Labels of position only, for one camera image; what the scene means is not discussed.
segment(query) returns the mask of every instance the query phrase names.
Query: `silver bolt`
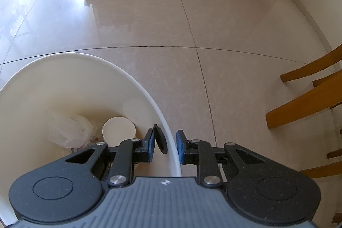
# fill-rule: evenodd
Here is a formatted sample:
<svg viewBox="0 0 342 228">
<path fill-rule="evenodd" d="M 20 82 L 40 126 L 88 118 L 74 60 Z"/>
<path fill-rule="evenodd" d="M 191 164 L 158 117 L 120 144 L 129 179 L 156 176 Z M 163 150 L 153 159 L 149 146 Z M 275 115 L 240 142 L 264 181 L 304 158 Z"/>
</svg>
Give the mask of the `silver bolt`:
<svg viewBox="0 0 342 228">
<path fill-rule="evenodd" d="M 124 182 L 127 181 L 126 177 L 125 176 L 122 176 L 122 175 L 115 175 L 115 176 L 112 176 L 109 181 L 114 184 L 114 185 L 121 185 L 123 184 Z"/>
<path fill-rule="evenodd" d="M 207 176 L 204 178 L 204 182 L 207 185 L 216 185 L 221 182 L 221 179 L 218 176 Z"/>
</svg>

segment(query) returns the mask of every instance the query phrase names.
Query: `baseboard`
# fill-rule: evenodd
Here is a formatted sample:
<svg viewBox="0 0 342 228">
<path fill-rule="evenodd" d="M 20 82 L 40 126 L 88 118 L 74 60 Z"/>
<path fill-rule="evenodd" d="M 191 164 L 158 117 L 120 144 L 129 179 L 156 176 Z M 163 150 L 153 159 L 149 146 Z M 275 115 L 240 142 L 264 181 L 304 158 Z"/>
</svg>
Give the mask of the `baseboard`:
<svg viewBox="0 0 342 228">
<path fill-rule="evenodd" d="M 316 23 L 315 19 L 311 16 L 309 11 L 305 8 L 305 6 L 300 2 L 300 0 L 292 0 L 295 5 L 299 8 L 299 10 L 303 13 L 309 24 L 311 24 L 314 31 L 317 33 L 319 39 L 322 41 L 324 48 L 327 53 L 332 51 L 331 45 L 329 44 L 328 39 L 325 37 L 322 29 L 320 29 L 319 25 Z M 342 68 L 339 63 L 334 64 L 335 71 L 340 71 Z"/>
</svg>

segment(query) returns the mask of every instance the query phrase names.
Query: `trash can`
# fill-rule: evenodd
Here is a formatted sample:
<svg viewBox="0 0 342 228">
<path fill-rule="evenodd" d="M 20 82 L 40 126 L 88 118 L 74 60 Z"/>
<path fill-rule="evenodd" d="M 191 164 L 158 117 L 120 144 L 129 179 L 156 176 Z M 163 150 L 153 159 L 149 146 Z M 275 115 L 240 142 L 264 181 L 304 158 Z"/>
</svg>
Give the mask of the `trash can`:
<svg viewBox="0 0 342 228">
<path fill-rule="evenodd" d="M 168 154 L 155 148 L 152 163 L 141 164 L 137 175 L 181 176 L 170 128 L 133 77 L 95 56 L 53 54 L 25 66 L 0 91 L 0 218 L 5 225 L 16 222 L 8 200 L 14 180 L 62 157 L 63 148 L 47 139 L 44 115 L 49 110 L 101 123 L 124 116 L 135 124 L 139 138 L 157 124 L 165 134 Z"/>
</svg>

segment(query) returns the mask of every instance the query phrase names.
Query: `gray ribbed surface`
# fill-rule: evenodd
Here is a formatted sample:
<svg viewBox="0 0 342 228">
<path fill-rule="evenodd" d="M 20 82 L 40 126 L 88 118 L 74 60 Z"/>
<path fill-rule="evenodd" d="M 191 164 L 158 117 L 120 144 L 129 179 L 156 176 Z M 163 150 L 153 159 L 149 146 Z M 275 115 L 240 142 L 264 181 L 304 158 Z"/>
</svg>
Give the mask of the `gray ribbed surface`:
<svg viewBox="0 0 342 228">
<path fill-rule="evenodd" d="M 26 221 L 13 228 L 38 228 Z M 261 228 L 236 213 L 219 190 L 199 186 L 194 178 L 138 177 L 126 188 L 112 189 L 89 215 L 59 228 Z M 291 227 L 313 228 L 310 222 Z"/>
</svg>

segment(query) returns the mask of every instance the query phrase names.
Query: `tile floor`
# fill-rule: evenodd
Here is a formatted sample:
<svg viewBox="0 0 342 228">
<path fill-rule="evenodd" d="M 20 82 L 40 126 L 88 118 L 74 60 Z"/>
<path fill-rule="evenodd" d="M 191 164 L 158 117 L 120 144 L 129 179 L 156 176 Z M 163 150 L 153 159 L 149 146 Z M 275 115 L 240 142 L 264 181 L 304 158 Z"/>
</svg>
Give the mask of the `tile floor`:
<svg viewBox="0 0 342 228">
<path fill-rule="evenodd" d="M 331 163 L 327 152 L 342 147 L 339 107 L 267 129 L 267 111 L 331 73 L 280 81 L 326 54 L 291 0 L 0 0 L 0 11 L 0 88 L 39 56 L 78 51 L 137 79 L 173 134 L 183 129 L 213 146 L 234 141 L 294 169 Z M 330 227 L 342 210 L 341 177 L 316 182 L 314 222 Z"/>
</svg>

